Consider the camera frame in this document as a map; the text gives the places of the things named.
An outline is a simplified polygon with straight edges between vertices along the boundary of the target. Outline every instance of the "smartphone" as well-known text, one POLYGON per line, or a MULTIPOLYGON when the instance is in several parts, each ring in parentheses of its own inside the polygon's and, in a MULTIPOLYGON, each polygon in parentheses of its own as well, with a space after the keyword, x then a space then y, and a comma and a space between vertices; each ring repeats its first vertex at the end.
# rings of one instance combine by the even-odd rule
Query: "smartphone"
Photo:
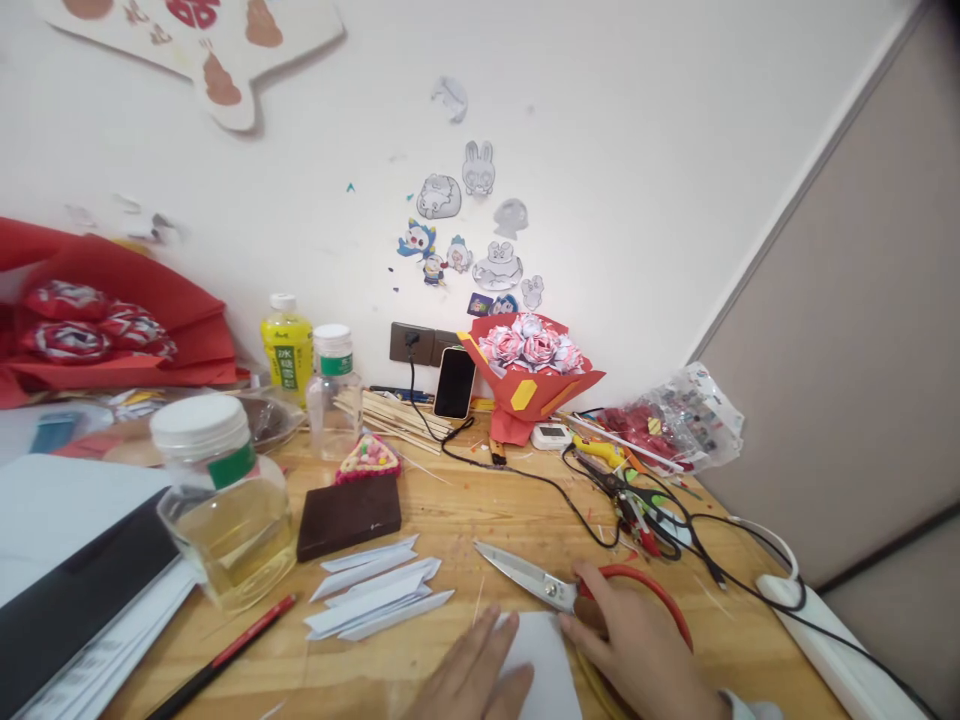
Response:
POLYGON ((477 366, 470 353, 460 348, 444 348, 440 356, 440 382, 433 400, 433 414, 463 420, 470 414, 470 397, 477 366))

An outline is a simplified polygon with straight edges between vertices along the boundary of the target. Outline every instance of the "red pencil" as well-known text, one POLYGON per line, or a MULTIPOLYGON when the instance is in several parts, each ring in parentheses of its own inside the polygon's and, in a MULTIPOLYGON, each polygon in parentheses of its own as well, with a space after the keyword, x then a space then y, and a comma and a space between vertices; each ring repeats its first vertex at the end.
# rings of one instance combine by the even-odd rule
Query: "red pencil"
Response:
POLYGON ((230 643, 229 647, 217 655, 213 660, 201 668, 196 675, 177 688, 174 693, 164 700, 156 710, 147 716, 147 720, 169 720, 180 712, 197 694, 213 682, 220 673, 229 667, 230 663, 243 654, 243 651, 253 645, 254 641, 263 635, 266 630, 279 620, 297 602, 296 595, 287 595, 274 605, 266 615, 247 628, 247 631, 230 643))

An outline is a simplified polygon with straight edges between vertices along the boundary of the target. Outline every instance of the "scissor blade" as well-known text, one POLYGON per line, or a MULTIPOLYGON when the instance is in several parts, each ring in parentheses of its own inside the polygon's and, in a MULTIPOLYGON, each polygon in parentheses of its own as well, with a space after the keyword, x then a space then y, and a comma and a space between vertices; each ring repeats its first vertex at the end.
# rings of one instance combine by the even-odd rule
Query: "scissor blade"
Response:
POLYGON ((573 612, 576 586, 558 580, 533 563, 506 550, 479 540, 475 540, 473 546, 491 565, 527 592, 560 612, 573 612))

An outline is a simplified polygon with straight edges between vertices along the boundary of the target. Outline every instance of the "yellow drink bottle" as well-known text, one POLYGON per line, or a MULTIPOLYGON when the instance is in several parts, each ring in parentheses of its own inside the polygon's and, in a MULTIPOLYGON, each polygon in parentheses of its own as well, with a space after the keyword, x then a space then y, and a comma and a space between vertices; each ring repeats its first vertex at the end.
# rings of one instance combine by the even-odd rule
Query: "yellow drink bottle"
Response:
POLYGON ((304 393, 313 375, 313 326, 297 310, 288 293, 270 296, 274 313, 260 325, 263 349, 270 361, 270 378, 289 402, 305 406, 304 393))

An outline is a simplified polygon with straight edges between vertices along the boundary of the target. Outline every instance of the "green label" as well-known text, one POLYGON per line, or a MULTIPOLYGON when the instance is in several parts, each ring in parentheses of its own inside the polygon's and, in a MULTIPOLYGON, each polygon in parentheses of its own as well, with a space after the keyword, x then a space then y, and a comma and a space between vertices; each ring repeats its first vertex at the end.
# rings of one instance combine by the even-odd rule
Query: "green label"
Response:
POLYGON ((325 358, 320 356, 321 375, 347 375, 353 372, 353 355, 342 358, 325 358))
POLYGON ((277 368, 280 370, 280 384, 285 390, 298 390, 296 353, 293 345, 274 345, 277 368))
POLYGON ((210 477, 213 478, 213 486, 217 490, 223 490, 253 470, 253 466, 256 464, 257 453, 253 449, 253 443, 248 442, 235 453, 214 460, 207 465, 207 470, 210 471, 210 477))

